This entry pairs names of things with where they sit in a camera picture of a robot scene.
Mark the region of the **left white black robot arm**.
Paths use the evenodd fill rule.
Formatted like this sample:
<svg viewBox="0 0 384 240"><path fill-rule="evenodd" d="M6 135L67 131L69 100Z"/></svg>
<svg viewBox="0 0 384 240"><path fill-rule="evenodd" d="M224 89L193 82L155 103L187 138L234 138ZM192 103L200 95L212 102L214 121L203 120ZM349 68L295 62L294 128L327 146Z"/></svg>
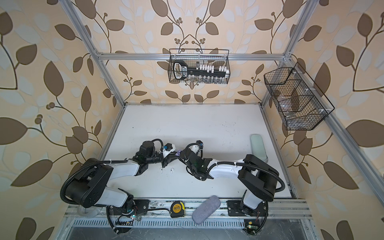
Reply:
<svg viewBox="0 0 384 240"><path fill-rule="evenodd" d="M159 151L155 142L161 143ZM161 164L165 168L180 157L175 145L163 145L160 139L145 141L132 158L99 161L88 159L78 170L70 174L60 190L61 200L67 204L84 208L113 206L121 208L130 194L125 190L108 187L111 180L143 174L150 164Z"/></svg>

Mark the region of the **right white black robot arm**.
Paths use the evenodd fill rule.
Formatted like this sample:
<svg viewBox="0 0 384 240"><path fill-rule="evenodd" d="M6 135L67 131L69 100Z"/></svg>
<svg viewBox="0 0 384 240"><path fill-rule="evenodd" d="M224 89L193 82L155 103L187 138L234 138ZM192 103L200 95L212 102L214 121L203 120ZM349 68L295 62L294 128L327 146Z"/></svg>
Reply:
<svg viewBox="0 0 384 240"><path fill-rule="evenodd" d="M189 144L180 152L179 160L199 181L216 178L239 180L246 187L242 197L245 208L255 210L261 203L272 202L275 193L286 188L279 172L252 154L230 162L203 158L202 151L202 143Z"/></svg>

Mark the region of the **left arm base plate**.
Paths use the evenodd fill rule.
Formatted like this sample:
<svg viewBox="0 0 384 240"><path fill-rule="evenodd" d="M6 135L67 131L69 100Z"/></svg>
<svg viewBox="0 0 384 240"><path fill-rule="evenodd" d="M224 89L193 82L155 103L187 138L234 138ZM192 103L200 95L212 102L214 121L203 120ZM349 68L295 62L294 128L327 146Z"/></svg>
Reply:
<svg viewBox="0 0 384 240"><path fill-rule="evenodd" d="M147 213L149 209L150 200L148 199L133 199L127 200L127 202L122 207L109 207L110 212L114 216L132 216L132 215L141 215Z"/></svg>

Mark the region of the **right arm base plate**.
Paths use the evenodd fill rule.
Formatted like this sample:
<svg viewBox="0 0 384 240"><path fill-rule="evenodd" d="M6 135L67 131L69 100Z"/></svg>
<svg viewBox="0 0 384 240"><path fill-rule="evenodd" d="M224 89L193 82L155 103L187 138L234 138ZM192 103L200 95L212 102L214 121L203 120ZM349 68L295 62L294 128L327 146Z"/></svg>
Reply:
<svg viewBox="0 0 384 240"><path fill-rule="evenodd" d="M255 209L251 209L240 200L228 200L228 215L230 217L265 217L268 215L267 205L265 201L261 201Z"/></svg>

